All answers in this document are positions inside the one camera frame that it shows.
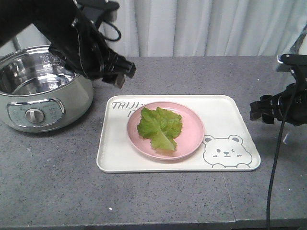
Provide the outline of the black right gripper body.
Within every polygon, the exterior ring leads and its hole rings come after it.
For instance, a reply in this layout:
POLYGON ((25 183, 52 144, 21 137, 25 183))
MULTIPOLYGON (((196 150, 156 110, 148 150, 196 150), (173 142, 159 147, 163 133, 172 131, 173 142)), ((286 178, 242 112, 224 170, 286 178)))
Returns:
POLYGON ((302 89, 296 89, 292 83, 286 89, 277 94, 277 112, 275 118, 284 120, 294 126, 307 123, 307 85, 303 84, 302 89))

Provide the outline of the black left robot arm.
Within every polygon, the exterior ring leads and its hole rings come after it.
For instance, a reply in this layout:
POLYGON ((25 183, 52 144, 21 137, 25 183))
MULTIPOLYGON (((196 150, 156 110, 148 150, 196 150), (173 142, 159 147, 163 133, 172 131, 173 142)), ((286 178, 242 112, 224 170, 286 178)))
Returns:
POLYGON ((111 24, 118 8, 117 2, 104 0, 2 0, 0 44, 33 24, 51 42, 49 50, 73 71, 121 88, 136 67, 112 50, 107 45, 111 39, 99 32, 101 23, 111 24))

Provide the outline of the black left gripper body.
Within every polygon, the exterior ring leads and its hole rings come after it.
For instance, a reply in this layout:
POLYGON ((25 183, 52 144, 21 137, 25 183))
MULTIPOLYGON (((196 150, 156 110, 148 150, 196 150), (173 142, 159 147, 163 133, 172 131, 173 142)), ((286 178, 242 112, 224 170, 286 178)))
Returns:
POLYGON ((119 57, 123 57, 122 55, 117 54, 110 48, 108 48, 107 52, 103 54, 97 45, 92 47, 92 51, 94 52, 96 60, 98 61, 98 67, 89 71, 89 79, 102 79, 104 74, 122 73, 119 71, 117 66, 117 60, 119 57))

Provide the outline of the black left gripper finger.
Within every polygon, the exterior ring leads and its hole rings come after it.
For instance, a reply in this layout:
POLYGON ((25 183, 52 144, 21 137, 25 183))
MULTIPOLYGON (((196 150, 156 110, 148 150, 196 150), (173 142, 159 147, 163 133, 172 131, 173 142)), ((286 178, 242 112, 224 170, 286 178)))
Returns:
POLYGON ((136 72, 136 66, 133 62, 126 60, 124 57, 119 57, 117 60, 117 66, 120 72, 130 78, 133 78, 136 72))
POLYGON ((125 82, 125 77, 123 73, 104 74, 102 77, 102 81, 112 84, 116 88, 121 89, 125 82))

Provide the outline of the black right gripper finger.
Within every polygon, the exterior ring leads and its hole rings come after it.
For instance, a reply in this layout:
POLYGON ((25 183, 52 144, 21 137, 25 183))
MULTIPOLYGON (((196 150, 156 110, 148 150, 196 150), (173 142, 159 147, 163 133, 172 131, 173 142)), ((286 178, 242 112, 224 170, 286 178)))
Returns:
POLYGON ((264 101, 255 101, 250 104, 250 120, 272 121, 272 107, 264 101))
POLYGON ((263 95, 260 97, 260 112, 262 122, 265 124, 274 124, 275 100, 271 95, 263 95))

